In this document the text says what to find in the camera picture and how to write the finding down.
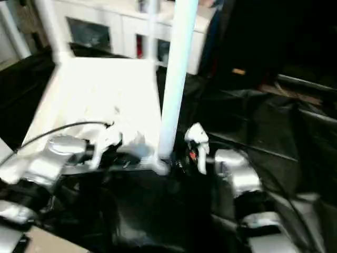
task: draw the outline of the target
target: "white cabinet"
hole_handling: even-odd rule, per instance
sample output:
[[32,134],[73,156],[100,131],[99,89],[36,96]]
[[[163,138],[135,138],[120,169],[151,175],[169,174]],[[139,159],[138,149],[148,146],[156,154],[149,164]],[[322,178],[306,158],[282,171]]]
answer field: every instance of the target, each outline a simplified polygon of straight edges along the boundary
[[[162,58],[161,44],[162,41],[169,42],[171,40],[171,30],[170,25],[160,24],[156,25],[155,38],[159,39],[158,41],[158,63],[159,65],[166,65],[165,62],[160,61]],[[148,36],[148,25],[147,20],[142,20],[135,17],[123,16],[123,34],[124,34],[124,54],[130,58],[137,58],[139,56],[139,38],[140,36]],[[203,52],[204,42],[206,39],[206,34],[200,32],[193,32],[192,37],[192,47],[190,53],[189,64],[187,71],[190,74],[197,74],[199,69],[199,64],[201,60],[201,55]]]
[[[136,0],[54,0],[58,19],[69,42],[97,47],[130,58],[140,57],[140,41],[148,36],[148,15],[137,11]],[[158,64],[167,63],[174,2],[161,1],[157,15]],[[187,71],[197,74],[207,31],[215,9],[199,6]],[[91,31],[81,33],[81,29]]]
[[55,9],[68,42],[97,47],[113,54],[124,53],[121,15],[61,1],[55,1]]

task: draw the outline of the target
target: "white plastic pipe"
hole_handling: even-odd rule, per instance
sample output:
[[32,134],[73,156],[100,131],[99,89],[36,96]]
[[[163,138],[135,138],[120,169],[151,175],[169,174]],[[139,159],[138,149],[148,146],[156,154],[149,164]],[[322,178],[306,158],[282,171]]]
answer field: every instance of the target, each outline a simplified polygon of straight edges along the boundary
[[35,0],[44,29],[53,50],[53,61],[62,63],[73,56],[59,26],[52,0]]
[[158,147],[161,158],[167,158],[173,150],[197,6],[198,0],[175,1]]
[[160,0],[148,0],[148,37],[146,40],[146,59],[157,61],[157,39],[156,33],[156,20],[157,20],[157,7]]
[[31,52],[25,40],[21,37],[6,2],[0,2],[0,14],[6,25],[6,29],[10,37],[11,43],[13,44],[19,58],[27,58],[31,55]]

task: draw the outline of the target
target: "black cable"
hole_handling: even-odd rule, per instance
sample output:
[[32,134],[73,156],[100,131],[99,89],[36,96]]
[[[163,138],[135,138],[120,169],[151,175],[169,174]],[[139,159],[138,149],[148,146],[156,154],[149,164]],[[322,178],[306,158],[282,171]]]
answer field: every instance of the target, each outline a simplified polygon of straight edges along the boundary
[[[250,160],[250,163],[252,164],[253,167],[257,167],[259,169],[262,169],[263,172],[265,172],[268,177],[274,182],[274,184],[278,187],[278,189],[280,190],[282,197],[286,199],[286,201],[289,203],[289,205],[291,206],[292,210],[294,211],[295,215],[297,216],[298,221],[301,223],[302,228],[304,229],[306,235],[307,235],[307,239],[310,242],[312,248],[307,247],[307,250],[309,250],[310,252],[317,252],[319,253],[320,251],[317,249],[316,247],[316,242],[314,240],[313,235],[311,234],[308,224],[306,223],[306,221],[303,218],[303,215],[298,211],[298,209],[295,207],[295,205],[292,203],[289,194],[285,191],[285,189],[283,188],[283,186],[281,185],[281,183],[278,181],[278,179],[267,169],[265,169],[262,166],[257,166],[255,163],[253,163]],[[270,191],[265,184],[263,184],[263,186],[266,188],[266,190]]]
[[104,125],[106,127],[110,126],[110,124],[106,123],[106,122],[102,122],[102,121],[83,121],[83,122],[76,122],[76,123],[72,123],[72,124],[67,124],[67,125],[63,125],[60,126],[59,128],[54,128],[48,132],[42,133],[34,138],[32,138],[31,140],[27,141],[25,144],[23,144],[21,147],[15,149],[11,154],[9,154],[4,160],[2,160],[0,162],[0,167],[3,166],[10,158],[12,158],[18,151],[20,151],[21,149],[24,149],[25,147],[27,147],[28,145],[30,145],[31,143],[41,139],[42,137],[45,137],[49,134],[55,133],[57,131],[66,129],[66,128],[71,128],[71,127],[75,127],[77,125],[87,125],[87,124],[99,124],[99,125]]

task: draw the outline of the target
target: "cabinet door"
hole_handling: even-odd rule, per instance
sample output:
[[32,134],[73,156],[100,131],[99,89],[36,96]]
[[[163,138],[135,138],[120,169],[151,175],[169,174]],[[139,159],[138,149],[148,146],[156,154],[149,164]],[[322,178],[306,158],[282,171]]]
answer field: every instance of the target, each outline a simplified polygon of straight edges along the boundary
[[[124,55],[130,58],[139,58],[144,53],[145,39],[148,36],[147,20],[123,16]],[[158,65],[166,66],[169,57],[171,27],[158,23],[155,38],[158,39]],[[192,47],[187,71],[197,74],[201,54],[204,46],[204,34],[193,32]]]
[[114,54],[123,54],[122,18],[112,12],[55,1],[65,39]]

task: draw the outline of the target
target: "glass cabinet door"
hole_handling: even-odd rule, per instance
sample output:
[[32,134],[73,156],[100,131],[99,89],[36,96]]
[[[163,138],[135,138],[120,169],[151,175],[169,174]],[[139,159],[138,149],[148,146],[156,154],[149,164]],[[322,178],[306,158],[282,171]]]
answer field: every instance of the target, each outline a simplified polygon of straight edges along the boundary
[[[136,34],[137,40],[137,58],[141,59],[144,56],[144,46],[145,46],[146,36]],[[170,42],[157,39],[157,60],[160,65],[167,66],[169,62],[169,51]]]
[[67,17],[73,42],[109,53],[113,52],[110,43],[109,27]]

